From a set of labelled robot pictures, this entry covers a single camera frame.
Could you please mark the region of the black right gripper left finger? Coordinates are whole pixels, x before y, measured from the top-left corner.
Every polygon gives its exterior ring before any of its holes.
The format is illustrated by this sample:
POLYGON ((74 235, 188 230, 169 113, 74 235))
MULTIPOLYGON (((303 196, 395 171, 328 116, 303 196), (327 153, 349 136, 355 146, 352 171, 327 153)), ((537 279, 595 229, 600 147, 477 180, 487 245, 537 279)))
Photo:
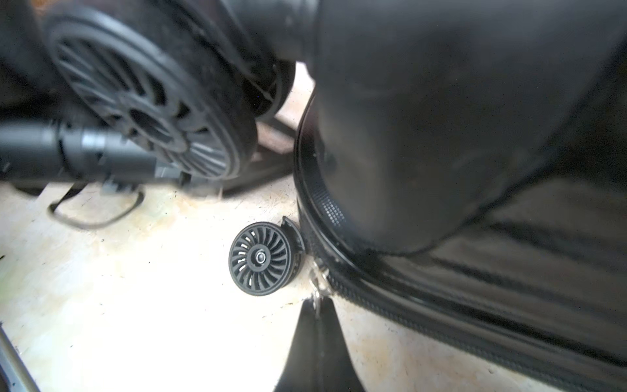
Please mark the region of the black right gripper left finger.
POLYGON ((287 362, 275 391, 319 391, 318 317, 314 301, 303 302, 287 362))

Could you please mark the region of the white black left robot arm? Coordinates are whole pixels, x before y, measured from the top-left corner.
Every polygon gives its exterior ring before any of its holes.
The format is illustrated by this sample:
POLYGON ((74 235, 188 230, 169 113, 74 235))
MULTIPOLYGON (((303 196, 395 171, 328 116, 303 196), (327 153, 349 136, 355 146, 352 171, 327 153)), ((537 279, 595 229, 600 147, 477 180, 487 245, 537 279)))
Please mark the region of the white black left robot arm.
POLYGON ((102 184, 114 191, 171 186, 198 197, 231 196, 292 173, 291 153, 258 152, 241 176, 210 180, 158 161, 107 128, 26 119, 1 124, 1 180, 34 196, 51 183, 102 184))

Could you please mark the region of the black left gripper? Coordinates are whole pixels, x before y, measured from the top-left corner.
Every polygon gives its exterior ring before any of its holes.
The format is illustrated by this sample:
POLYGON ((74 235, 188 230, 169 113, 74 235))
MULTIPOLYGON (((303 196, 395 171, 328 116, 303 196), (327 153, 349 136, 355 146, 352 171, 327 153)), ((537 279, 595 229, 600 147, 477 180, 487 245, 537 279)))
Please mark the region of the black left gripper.
POLYGON ((97 142, 99 182, 117 192, 141 186, 171 186, 190 196, 232 196, 271 183, 292 173, 293 153, 257 148, 243 174, 230 179, 209 179, 161 162, 122 137, 97 142))

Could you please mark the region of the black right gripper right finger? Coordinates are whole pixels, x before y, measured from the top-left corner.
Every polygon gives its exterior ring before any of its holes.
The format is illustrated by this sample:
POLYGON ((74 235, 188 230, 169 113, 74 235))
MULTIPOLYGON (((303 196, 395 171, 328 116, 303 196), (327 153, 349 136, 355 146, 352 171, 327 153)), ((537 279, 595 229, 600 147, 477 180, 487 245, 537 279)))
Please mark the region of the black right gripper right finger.
POLYGON ((318 302, 318 391, 364 391, 331 297, 318 302))

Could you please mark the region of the silver zipper pull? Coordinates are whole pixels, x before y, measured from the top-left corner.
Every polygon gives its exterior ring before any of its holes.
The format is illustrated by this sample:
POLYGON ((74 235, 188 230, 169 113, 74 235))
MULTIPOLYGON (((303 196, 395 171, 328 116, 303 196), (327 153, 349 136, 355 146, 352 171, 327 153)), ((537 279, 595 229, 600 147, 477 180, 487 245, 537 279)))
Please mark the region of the silver zipper pull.
POLYGON ((310 286, 313 289, 312 302, 315 315, 319 316, 322 302, 325 297, 333 294, 333 288, 328 280, 329 271, 327 267, 320 268, 313 266, 309 272, 310 286))

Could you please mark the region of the black hard-shell suitcase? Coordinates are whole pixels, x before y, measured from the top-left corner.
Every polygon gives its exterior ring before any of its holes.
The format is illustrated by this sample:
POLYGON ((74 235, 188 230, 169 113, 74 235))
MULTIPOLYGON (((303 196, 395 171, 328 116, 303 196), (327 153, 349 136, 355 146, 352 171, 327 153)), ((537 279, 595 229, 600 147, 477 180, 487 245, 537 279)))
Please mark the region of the black hard-shell suitcase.
POLYGON ((335 292, 571 391, 626 388, 623 1, 55 1, 73 91, 240 177, 287 70, 300 227, 335 292))

